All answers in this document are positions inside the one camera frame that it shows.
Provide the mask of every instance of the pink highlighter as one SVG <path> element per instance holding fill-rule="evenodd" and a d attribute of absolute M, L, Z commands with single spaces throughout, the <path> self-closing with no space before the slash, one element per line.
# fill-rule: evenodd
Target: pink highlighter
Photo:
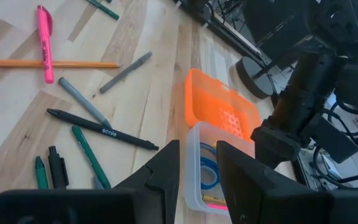
<path fill-rule="evenodd" d="M 215 204 L 206 204 L 209 208 L 215 208 L 220 210 L 228 211 L 229 209 L 226 206 L 223 205 L 215 205 Z"/>
<path fill-rule="evenodd" d="M 44 59 L 45 83 L 52 84 L 53 67 L 52 52 L 50 51 L 50 36 L 52 35 L 52 16 L 43 6 L 37 6 L 38 32 L 40 34 L 41 51 Z"/>

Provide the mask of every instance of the wood grain surface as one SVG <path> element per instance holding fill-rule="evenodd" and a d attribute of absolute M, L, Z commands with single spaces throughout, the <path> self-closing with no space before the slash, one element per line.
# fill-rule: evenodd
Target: wood grain surface
<path fill-rule="evenodd" d="M 54 60 L 123 64 L 114 70 L 56 68 L 55 79 L 65 77 L 117 130 L 160 147 L 179 139 L 182 170 L 183 146 L 190 129 L 184 119 L 183 83 L 190 68 L 227 80 L 231 88 L 257 105 L 262 118 L 273 111 L 270 99 L 255 98 L 241 83 L 234 69 L 241 56 L 175 9 L 172 0 L 101 3 L 118 13 L 120 19 L 111 19 L 85 0 L 0 1 L 0 58 L 42 58 L 35 15 L 36 6 L 42 4 L 53 17 Z M 153 56 L 147 63 L 106 94 L 99 94 L 101 86 L 148 51 Z M 34 158 L 41 156 L 46 162 L 51 145 L 56 145 L 66 160 L 68 188 L 92 188 L 93 173 L 73 139 L 71 126 L 51 118 L 46 108 L 95 121 L 59 85 L 46 85 L 43 71 L 0 69 L 0 192 L 36 188 Z M 84 134 L 113 186 L 156 153 L 87 130 Z M 294 178 L 290 164 L 281 164 L 278 170 Z M 190 210 L 183 199 L 183 172 L 180 178 L 175 223 L 230 223 L 229 217 Z"/>

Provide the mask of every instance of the black marker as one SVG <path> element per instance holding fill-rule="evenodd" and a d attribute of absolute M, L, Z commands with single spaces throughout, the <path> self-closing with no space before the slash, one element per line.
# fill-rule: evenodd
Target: black marker
<path fill-rule="evenodd" d="M 75 115 L 67 113 L 65 111 L 56 110 L 56 109 L 47 109 L 47 112 L 62 121 L 66 121 L 71 124 L 80 126 L 82 128 L 86 128 L 91 131 L 95 131 L 99 134 L 104 134 L 106 136 L 109 136 L 110 138 L 124 141 L 129 144 L 133 144 L 134 146 L 143 147 L 145 149 L 158 151 L 158 146 L 151 143 L 150 141 L 145 141 L 143 139 L 131 136 L 129 134 L 125 134 L 120 131 L 116 131 L 114 129 L 107 128 L 101 124 L 94 123 L 92 121 L 88 121 L 87 119 L 81 118 L 79 116 L 75 116 Z"/>
<path fill-rule="evenodd" d="M 65 160 L 56 152 L 55 146 L 49 147 L 48 161 L 53 187 L 55 189 L 66 189 L 66 186 L 68 185 L 68 177 Z"/>

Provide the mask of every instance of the gray marker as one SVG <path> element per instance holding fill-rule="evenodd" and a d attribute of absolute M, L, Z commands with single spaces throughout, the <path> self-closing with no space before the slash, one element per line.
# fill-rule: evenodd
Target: gray marker
<path fill-rule="evenodd" d="M 114 86 L 117 82 L 122 80 L 125 76 L 127 76 L 131 71 L 136 70 L 140 66 L 142 66 L 151 56 L 152 52 L 147 52 L 147 54 L 141 56 L 136 62 L 134 62 L 132 65 L 125 68 L 120 74 L 118 74 L 116 77 L 114 77 L 112 80 L 110 80 L 108 83 L 106 83 L 102 88 L 99 89 L 100 93 L 107 92 L 112 86 Z"/>
<path fill-rule="evenodd" d="M 112 128 L 109 121 L 87 100 L 81 93 L 71 85 L 67 79 L 59 78 L 59 84 L 73 96 L 92 116 L 94 116 L 101 124 L 106 127 Z"/>
<path fill-rule="evenodd" d="M 93 176 L 93 187 L 96 190 L 104 189 L 103 184 L 100 182 L 100 180 L 96 176 Z"/>

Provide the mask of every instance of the dark green marker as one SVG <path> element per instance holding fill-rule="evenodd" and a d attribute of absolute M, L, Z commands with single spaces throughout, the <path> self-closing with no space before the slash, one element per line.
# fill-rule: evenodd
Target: dark green marker
<path fill-rule="evenodd" d="M 87 1 L 89 3 L 91 3 L 92 5 L 94 5 L 95 7 L 97 7 L 98 9 L 102 10 L 107 15 L 111 16 L 113 19 L 116 19 L 116 20 L 119 19 L 119 16 L 115 12 L 108 9 L 106 6 L 102 5 L 100 2 L 98 2 L 96 0 L 87 0 Z"/>
<path fill-rule="evenodd" d="M 99 179 L 99 181 L 102 183 L 105 189 L 110 189 L 111 188 L 110 182 L 107 179 L 107 176 L 104 173 L 102 167 L 100 166 L 98 160 L 94 156 L 93 151 L 90 148 L 88 142 L 86 141 L 85 136 L 82 133 L 81 129 L 77 126 L 73 126 L 71 130 L 73 131 L 74 137 L 77 139 L 78 144 L 84 151 L 85 156 L 88 158 L 88 161 L 91 164 L 95 176 Z"/>
<path fill-rule="evenodd" d="M 37 178 L 38 189 L 49 189 L 45 165 L 39 156 L 35 158 L 35 177 Z"/>

